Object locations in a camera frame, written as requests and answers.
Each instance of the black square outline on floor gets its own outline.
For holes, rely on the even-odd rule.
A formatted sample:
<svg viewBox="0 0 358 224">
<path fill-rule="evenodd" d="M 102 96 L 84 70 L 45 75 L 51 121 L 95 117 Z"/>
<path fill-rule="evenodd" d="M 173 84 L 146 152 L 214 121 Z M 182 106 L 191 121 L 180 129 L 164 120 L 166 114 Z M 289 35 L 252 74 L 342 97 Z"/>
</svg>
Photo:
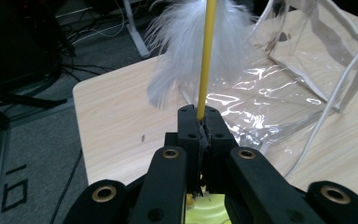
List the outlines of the black square outline on floor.
<svg viewBox="0 0 358 224">
<path fill-rule="evenodd" d="M 20 199 L 17 202 L 7 206 L 6 203 L 7 203 L 7 195 L 8 195 L 8 193 L 11 190 L 13 190 L 13 189 L 15 189 L 17 187 L 22 187 L 22 199 Z M 10 187 L 8 187 L 7 184 L 5 184 L 1 213 L 4 213 L 4 212 L 6 212 L 6 211 L 8 211 L 8 210 L 10 210 L 12 208 L 15 208 L 19 204 L 26 203 L 27 202 L 27 189 L 28 189 L 28 179 L 22 180 L 19 183 L 15 184 L 15 185 L 12 185 Z"/>
</svg>

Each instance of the wooden table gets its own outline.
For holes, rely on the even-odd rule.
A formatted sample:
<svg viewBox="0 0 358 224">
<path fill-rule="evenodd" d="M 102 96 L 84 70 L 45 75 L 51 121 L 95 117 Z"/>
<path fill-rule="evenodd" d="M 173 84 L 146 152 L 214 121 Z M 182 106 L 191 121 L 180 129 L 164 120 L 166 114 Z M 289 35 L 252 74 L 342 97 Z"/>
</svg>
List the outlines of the wooden table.
<svg viewBox="0 0 358 224">
<path fill-rule="evenodd" d="M 358 27 L 358 18 L 350 18 Z M 156 60 L 83 81 L 74 88 L 89 184 L 102 179 L 129 184 L 146 173 L 153 153 L 163 146 L 164 134 L 176 132 L 176 110 L 157 110 L 145 93 Z M 326 120 L 305 160 L 288 179 L 303 190 L 319 180 L 358 193 L 358 92 L 343 113 Z"/>
</svg>

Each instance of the yellow rod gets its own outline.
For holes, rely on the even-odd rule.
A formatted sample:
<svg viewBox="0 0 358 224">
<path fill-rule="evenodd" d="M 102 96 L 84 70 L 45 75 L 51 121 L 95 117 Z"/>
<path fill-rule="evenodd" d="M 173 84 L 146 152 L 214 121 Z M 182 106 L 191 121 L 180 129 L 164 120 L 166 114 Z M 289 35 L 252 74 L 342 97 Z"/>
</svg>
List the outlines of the yellow rod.
<svg viewBox="0 0 358 224">
<path fill-rule="evenodd" d="M 197 120 L 199 122 L 202 122 L 205 114 L 205 101 L 206 101 L 206 94 L 208 89 L 209 70 L 211 65 L 215 11 L 216 11 L 216 0 L 208 0 L 206 4 L 205 30 L 204 30 L 204 39 L 203 39 L 203 49 L 202 49 L 199 105 L 197 108 Z"/>
</svg>

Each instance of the yellow-green object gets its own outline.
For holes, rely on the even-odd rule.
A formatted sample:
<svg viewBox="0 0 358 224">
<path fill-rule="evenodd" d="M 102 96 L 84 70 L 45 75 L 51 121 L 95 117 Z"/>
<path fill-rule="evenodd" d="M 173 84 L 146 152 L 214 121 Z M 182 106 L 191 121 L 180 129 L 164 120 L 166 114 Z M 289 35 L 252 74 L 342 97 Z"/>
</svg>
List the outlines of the yellow-green object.
<svg viewBox="0 0 358 224">
<path fill-rule="evenodd" d="M 206 4 L 205 31 L 202 49 L 202 64 L 200 77 L 199 105 L 197 108 L 197 120 L 202 122 L 205 114 L 205 101 L 208 89 L 209 69 L 211 65 L 214 14 L 216 11 L 216 0 L 208 0 Z"/>
<path fill-rule="evenodd" d="M 194 207 L 186 210 L 186 224 L 231 224 L 224 200 L 224 194 L 198 197 Z"/>
</svg>

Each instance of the white feather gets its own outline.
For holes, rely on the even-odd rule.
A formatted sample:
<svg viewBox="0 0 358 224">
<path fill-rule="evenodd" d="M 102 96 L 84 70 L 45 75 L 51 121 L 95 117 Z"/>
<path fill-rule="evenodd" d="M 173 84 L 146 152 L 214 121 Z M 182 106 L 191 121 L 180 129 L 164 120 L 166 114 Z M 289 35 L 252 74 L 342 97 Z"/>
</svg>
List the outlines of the white feather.
<svg viewBox="0 0 358 224">
<path fill-rule="evenodd" d="M 148 47 L 166 52 L 158 59 L 149 83 L 149 101 L 164 107 L 176 101 L 179 89 L 190 104 L 196 104 L 200 85 L 206 0 L 168 0 L 172 3 L 150 24 Z M 233 84 L 254 58 L 248 43 L 252 15 L 230 0 L 217 0 L 208 90 Z"/>
</svg>

